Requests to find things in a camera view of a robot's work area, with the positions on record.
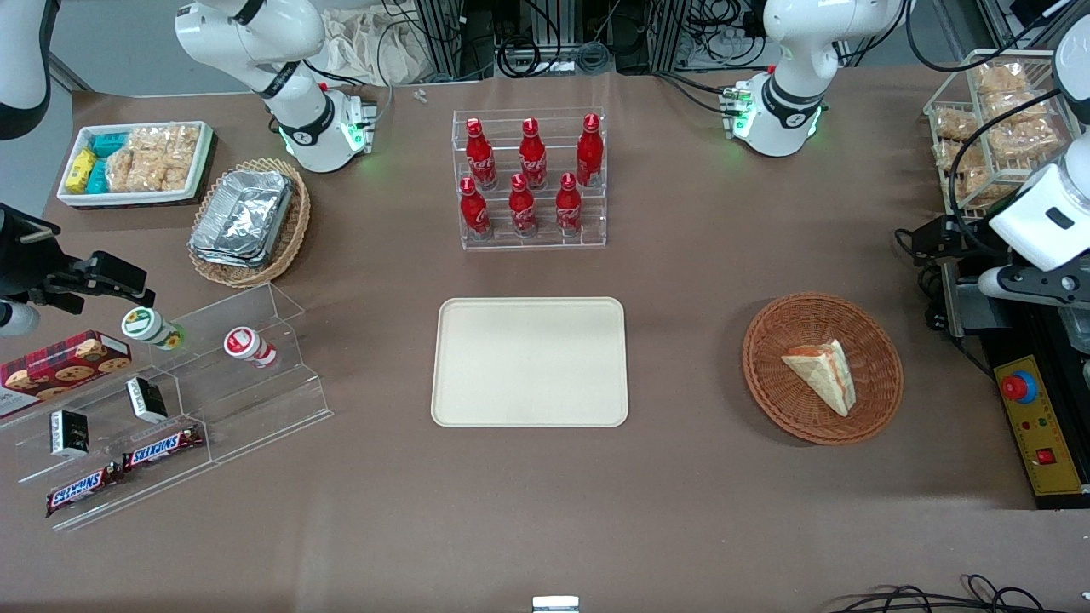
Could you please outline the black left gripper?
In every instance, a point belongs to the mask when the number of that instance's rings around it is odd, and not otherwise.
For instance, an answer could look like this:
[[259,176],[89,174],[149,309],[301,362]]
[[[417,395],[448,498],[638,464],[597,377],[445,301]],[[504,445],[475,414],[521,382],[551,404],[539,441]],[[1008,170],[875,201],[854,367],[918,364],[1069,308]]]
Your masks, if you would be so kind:
[[919,226],[912,232],[912,260],[936,261],[954,257],[976,261],[977,267],[1002,267],[1013,263],[1012,247],[994,232],[991,217],[942,215],[935,224]]

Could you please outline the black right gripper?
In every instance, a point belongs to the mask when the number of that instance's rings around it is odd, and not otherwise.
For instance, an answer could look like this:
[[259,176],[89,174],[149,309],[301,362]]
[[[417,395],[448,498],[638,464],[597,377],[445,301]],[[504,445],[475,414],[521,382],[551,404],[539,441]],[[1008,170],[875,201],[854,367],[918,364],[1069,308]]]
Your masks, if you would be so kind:
[[1,295],[26,295],[27,304],[55,306],[78,315],[83,295],[116,296],[137,306],[155,306],[156,292],[146,286],[147,272],[97,249],[90,257],[70,261],[65,284],[43,284],[62,268],[57,228],[3,204],[1,217]]

